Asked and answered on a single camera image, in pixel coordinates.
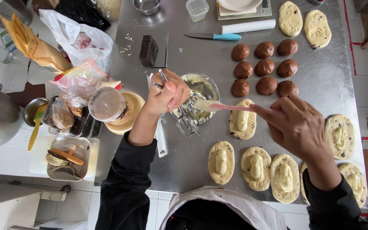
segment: blue knife handle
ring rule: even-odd
[[[238,34],[214,34],[212,39],[217,40],[239,40],[241,36]]]

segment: person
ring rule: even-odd
[[[188,86],[174,72],[163,70],[151,81],[164,85],[150,87],[130,132],[124,134],[107,178],[101,184],[101,202],[96,229],[146,229],[150,199],[150,164],[156,154],[153,138],[161,114],[172,112],[190,95]],[[271,108],[282,109],[286,118],[272,116],[258,105],[256,113],[268,123],[273,140],[307,164],[303,183],[310,206],[309,228],[368,230],[360,218],[353,191],[339,173],[332,150],[325,144],[325,119],[312,105],[299,97],[282,97]],[[235,191],[203,187],[176,195],[161,230],[289,229],[282,213],[261,201]]]

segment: kitchen scale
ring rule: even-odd
[[[249,13],[228,15],[229,12],[237,13],[236,11],[229,11],[218,5],[217,1],[218,20],[240,19],[240,18],[256,18],[264,16],[272,16],[271,3],[269,0],[262,0],[261,4]]]

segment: flattened dough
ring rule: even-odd
[[[342,126],[347,131],[346,146],[343,150],[337,148],[335,143],[335,132]],[[335,114],[326,120],[325,142],[330,146],[336,159],[347,160],[353,156],[355,147],[355,128],[350,119],[343,114]]]
[[[216,157],[220,149],[225,150],[227,153],[227,171],[224,174],[218,174],[215,167]],[[234,148],[232,145],[226,141],[220,141],[214,144],[208,155],[208,172],[210,173],[212,180],[219,185],[225,185],[231,179],[232,174],[234,173],[234,167],[235,158]]]
[[[360,195],[360,200],[357,201],[359,207],[363,207],[365,201],[367,199],[367,184],[365,182],[364,173],[360,171],[360,169],[353,163],[344,163],[339,167],[340,173],[344,176],[345,179],[352,174],[358,174],[360,177],[360,185],[363,186],[363,193]]]
[[[263,181],[259,182],[251,176],[250,160],[254,155],[260,155],[263,163]],[[271,157],[262,147],[251,147],[247,149],[241,158],[241,170],[247,185],[255,191],[265,191],[271,184]]]
[[[306,166],[306,163],[304,162],[302,164],[302,167],[300,168],[300,189],[302,190],[302,196],[303,196],[303,199],[305,200],[305,202],[309,204],[309,201],[308,201],[308,198],[306,197],[306,193],[305,193],[305,188],[303,187],[303,171],[305,169],[307,169],[308,167]]]
[[[306,15],[305,32],[313,49],[325,47],[332,38],[326,15],[317,9]]]
[[[285,2],[279,8],[279,28],[288,36],[296,36],[303,26],[302,15],[298,6],[292,2]]]
[[[249,107],[253,102],[249,99],[240,100],[236,106],[246,105]],[[245,131],[239,131],[238,129],[238,113],[239,111],[231,111],[229,116],[229,132],[238,139],[250,139],[255,134],[256,129],[256,112],[248,113],[248,124]]]
[[[282,164],[288,164],[292,171],[293,189],[290,192],[283,191],[279,184],[280,166]],[[272,160],[271,186],[273,196],[281,203],[289,204],[298,198],[300,189],[298,164],[288,154],[279,154]]]

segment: white apron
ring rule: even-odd
[[[283,213],[277,211],[269,205],[264,204],[262,201],[258,201],[236,191],[212,186],[204,186],[202,188],[174,196],[171,199],[167,215],[161,223],[160,230],[166,229],[167,219],[178,208],[180,208],[187,201],[194,199],[218,201],[223,203],[257,230],[287,229]]]

